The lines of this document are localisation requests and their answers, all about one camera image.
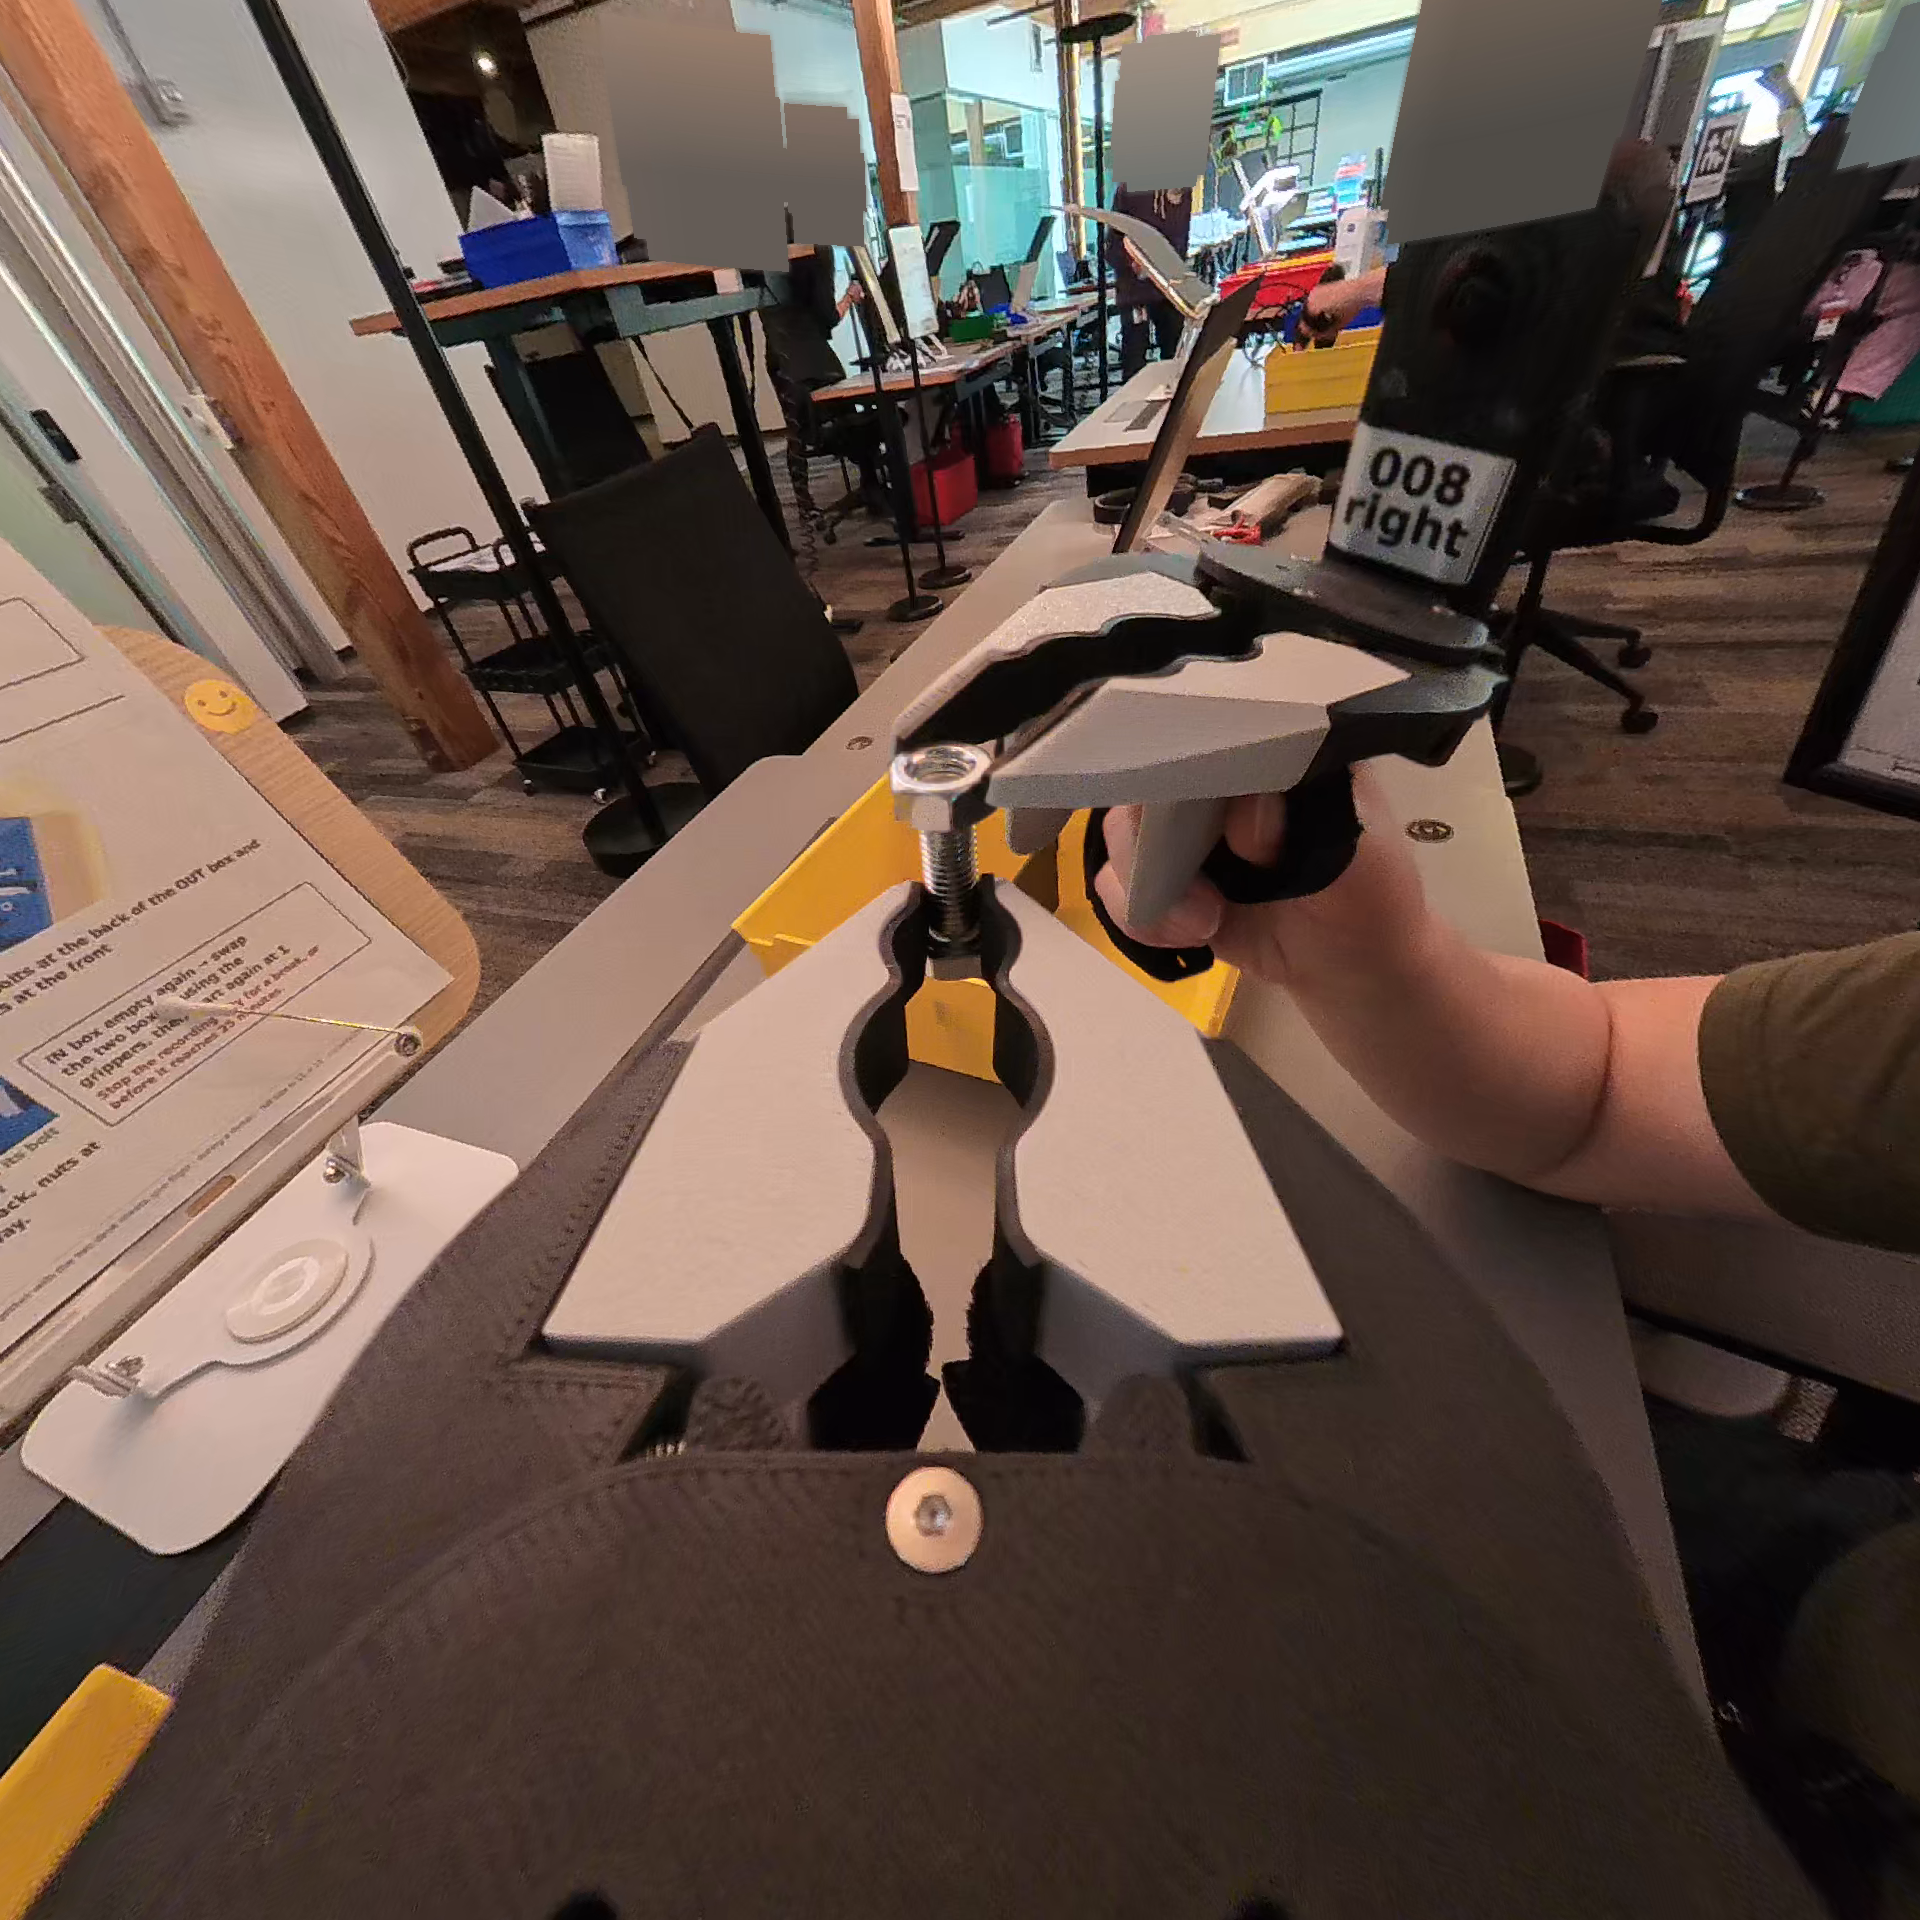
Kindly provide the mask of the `yellow divided plastic bin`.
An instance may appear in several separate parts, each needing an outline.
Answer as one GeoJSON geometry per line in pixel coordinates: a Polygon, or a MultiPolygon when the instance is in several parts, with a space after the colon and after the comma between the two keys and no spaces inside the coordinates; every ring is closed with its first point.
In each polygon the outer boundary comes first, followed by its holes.
{"type": "MultiPolygon", "coordinates": [[[[1013,881],[1111,965],[1142,984],[1206,1038],[1222,1038],[1237,996],[1241,974],[1216,964],[1207,974],[1187,979],[1152,979],[1128,961],[1092,907],[1084,878],[1087,812],[1075,812],[1055,843],[1055,853],[1020,855],[1006,843],[1004,817],[978,828],[978,861],[982,875],[1013,881]]],[[[743,940],[756,950],[760,974],[773,976],[807,947],[825,940],[838,923],[862,912],[875,896],[902,881],[921,881],[921,843],[914,828],[896,818],[889,781],[875,781],[792,869],[734,921],[743,940]]],[[[953,979],[926,984],[904,1010],[909,1054],[919,1065],[948,1069],[968,1078],[993,1079],[995,996],[985,984],[953,979]]]]}

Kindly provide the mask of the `person's right forearm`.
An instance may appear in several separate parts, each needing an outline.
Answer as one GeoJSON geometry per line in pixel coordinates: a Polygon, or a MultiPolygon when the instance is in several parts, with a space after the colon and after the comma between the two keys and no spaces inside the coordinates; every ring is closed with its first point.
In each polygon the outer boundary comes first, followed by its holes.
{"type": "Polygon", "coordinates": [[[1460,1165],[1617,1211],[1758,1219],[1698,1060],[1716,989],[1594,984],[1460,936],[1438,974],[1298,1000],[1347,1075],[1460,1165]]]}

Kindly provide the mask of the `black framed marker sign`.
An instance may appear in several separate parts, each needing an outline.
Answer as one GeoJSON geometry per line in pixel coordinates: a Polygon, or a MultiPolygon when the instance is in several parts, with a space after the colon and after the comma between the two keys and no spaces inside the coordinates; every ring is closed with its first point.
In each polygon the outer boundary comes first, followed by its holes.
{"type": "Polygon", "coordinates": [[[1917,470],[1895,498],[1783,783],[1917,818],[1917,470]]]}

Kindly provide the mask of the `grey work table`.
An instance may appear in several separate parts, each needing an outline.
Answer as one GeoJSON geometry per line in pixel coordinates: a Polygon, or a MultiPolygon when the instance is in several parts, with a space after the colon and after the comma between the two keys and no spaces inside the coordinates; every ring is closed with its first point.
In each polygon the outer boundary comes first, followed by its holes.
{"type": "MultiPolygon", "coordinates": [[[[1158,436],[1172,386],[1175,365],[1152,361],[1140,370],[1111,398],[1102,398],[1067,436],[1045,449],[1049,467],[1140,467],[1158,436]]],[[[1347,443],[1358,423],[1358,407],[1361,400],[1352,398],[1329,407],[1264,410],[1264,373],[1236,353],[1188,449],[1200,457],[1227,457],[1347,443]]]]}

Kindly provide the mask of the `row of office desks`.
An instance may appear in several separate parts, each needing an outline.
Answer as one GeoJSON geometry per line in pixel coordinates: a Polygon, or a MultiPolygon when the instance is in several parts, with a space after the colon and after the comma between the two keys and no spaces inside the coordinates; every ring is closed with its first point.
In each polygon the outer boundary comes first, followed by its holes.
{"type": "Polygon", "coordinates": [[[961,348],[921,348],[919,360],[889,365],[868,378],[844,378],[813,388],[794,400],[798,418],[786,423],[786,449],[798,459],[838,459],[857,467],[857,454],[873,454],[881,476],[881,515],[891,533],[880,543],[943,543],[948,530],[968,515],[968,506],[943,506],[942,482],[930,476],[926,492],[914,492],[914,447],[909,431],[921,431],[930,443],[928,459],[936,462],[943,447],[961,447],[979,459],[978,447],[985,435],[982,396],[1001,382],[1015,388],[1015,418],[1021,443],[1043,436],[1043,360],[1070,353],[1075,326],[1092,320],[1094,296],[1084,290],[1065,303],[1037,311],[1013,333],[961,348]]]}

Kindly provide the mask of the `yellow storage bin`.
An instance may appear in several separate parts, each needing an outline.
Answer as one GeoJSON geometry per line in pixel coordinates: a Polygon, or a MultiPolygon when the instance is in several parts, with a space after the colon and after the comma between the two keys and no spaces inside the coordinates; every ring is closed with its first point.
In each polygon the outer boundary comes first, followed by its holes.
{"type": "Polygon", "coordinates": [[[1380,326],[1341,330],[1334,345],[1277,345],[1264,360],[1264,416],[1358,407],[1377,356],[1380,326]]]}

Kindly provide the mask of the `brown wooden board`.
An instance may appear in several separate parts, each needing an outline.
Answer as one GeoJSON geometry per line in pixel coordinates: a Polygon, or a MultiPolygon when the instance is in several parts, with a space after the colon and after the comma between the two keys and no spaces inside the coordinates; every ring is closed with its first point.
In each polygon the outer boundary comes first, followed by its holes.
{"type": "Polygon", "coordinates": [[[1163,518],[1172,490],[1181,476],[1181,467],[1188,459],[1188,447],[1206,423],[1206,416],[1227,373],[1227,361],[1236,360],[1237,337],[1249,322],[1257,293],[1257,279],[1243,279],[1237,290],[1218,296],[1206,311],[1206,320],[1200,322],[1200,333],[1175,376],[1172,398],[1163,410],[1158,435],[1151,447],[1142,481],[1133,492],[1128,518],[1120,523],[1113,543],[1116,554],[1140,553],[1152,536],[1152,527],[1163,518]]]}

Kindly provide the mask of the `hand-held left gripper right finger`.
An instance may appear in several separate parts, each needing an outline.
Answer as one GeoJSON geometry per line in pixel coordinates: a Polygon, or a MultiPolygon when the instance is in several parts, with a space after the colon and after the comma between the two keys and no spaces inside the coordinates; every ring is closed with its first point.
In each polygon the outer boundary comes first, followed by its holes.
{"type": "Polygon", "coordinates": [[[1207,1042],[1006,881],[979,887],[993,1069],[1020,1108],[943,1387],[975,1447],[1079,1447],[1130,1379],[1325,1357],[1341,1322],[1207,1042]]]}

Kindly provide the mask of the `wooden sign board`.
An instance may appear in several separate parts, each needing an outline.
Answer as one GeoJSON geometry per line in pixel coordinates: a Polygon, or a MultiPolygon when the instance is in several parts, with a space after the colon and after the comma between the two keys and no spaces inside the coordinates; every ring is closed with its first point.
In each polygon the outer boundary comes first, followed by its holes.
{"type": "Polygon", "coordinates": [[[476,940],[456,907],[413,869],[274,719],[256,716],[238,730],[215,730],[209,722],[200,727],[316,855],[447,974],[447,986],[415,1014],[420,1054],[375,1069],[361,1096],[365,1115],[474,1013],[483,976],[476,940]]]}

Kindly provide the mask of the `steel hex bolt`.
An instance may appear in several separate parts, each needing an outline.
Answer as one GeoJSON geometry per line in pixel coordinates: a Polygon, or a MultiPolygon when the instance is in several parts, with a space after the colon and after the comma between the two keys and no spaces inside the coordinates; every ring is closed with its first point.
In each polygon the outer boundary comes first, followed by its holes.
{"type": "Polygon", "coordinates": [[[928,918],[928,974],[979,976],[979,866],[978,827],[921,828],[921,887],[928,918]]]}

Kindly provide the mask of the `wooden standing desk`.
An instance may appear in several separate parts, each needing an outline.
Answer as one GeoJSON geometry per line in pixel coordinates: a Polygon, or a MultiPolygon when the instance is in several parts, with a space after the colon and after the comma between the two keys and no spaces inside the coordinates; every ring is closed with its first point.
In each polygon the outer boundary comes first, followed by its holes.
{"type": "Polygon", "coordinates": [[[587,341],[645,341],[657,333],[705,326],[731,404],[734,443],[747,459],[756,498],[773,536],[786,540],[781,495],[757,422],[756,370],[747,361],[747,316],[757,316],[777,303],[777,296],[786,290],[783,274],[729,274],[653,262],[585,266],[515,279],[498,290],[460,290],[427,301],[415,293],[397,258],[385,258],[380,274],[389,303],[375,314],[349,320],[349,333],[361,339],[397,333],[413,345],[413,356],[446,416],[446,423],[450,429],[467,470],[498,518],[498,530],[506,536],[511,553],[535,595],[543,623],[561,652],[574,652],[574,626],[533,543],[530,518],[520,513],[520,495],[499,470],[492,443],[483,435],[456,373],[450,370],[450,348],[487,348],[499,404],[506,407],[506,418],[524,443],[533,449],[538,482],[553,492],[570,492],[574,481],[533,393],[525,361],[515,348],[520,337],[565,322],[587,341]]]}

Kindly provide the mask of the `wooden support post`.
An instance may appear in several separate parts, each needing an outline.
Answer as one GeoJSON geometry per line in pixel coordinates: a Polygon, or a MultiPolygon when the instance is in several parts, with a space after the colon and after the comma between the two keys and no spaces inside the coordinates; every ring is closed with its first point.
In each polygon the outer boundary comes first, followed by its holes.
{"type": "Polygon", "coordinates": [[[431,771],[498,733],[349,490],[221,256],[77,3],[5,3],[5,70],[238,431],[238,467],[431,771]]]}

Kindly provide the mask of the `printed instruction sheet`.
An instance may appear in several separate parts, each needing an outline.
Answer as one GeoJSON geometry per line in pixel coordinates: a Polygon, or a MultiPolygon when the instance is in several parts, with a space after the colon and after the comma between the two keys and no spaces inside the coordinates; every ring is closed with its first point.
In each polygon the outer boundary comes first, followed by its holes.
{"type": "Polygon", "coordinates": [[[5,1354],[450,984],[5,548],[5,1354]]]}

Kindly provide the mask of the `blue plastic bin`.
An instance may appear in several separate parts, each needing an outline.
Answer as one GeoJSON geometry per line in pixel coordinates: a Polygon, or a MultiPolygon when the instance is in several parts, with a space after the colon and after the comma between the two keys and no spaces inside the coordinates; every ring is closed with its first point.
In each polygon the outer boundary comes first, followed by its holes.
{"type": "Polygon", "coordinates": [[[617,263],[617,242],[606,209],[559,209],[502,220],[460,234],[467,274],[487,287],[598,271],[617,263]]]}

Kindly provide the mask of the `steel hex nut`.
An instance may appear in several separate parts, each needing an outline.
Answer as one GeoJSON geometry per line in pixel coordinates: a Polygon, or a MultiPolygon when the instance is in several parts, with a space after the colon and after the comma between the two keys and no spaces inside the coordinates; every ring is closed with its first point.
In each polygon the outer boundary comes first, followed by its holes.
{"type": "Polygon", "coordinates": [[[978,743],[926,743],[889,768],[896,818],[914,833],[975,828],[991,817],[993,750],[978,743]]]}

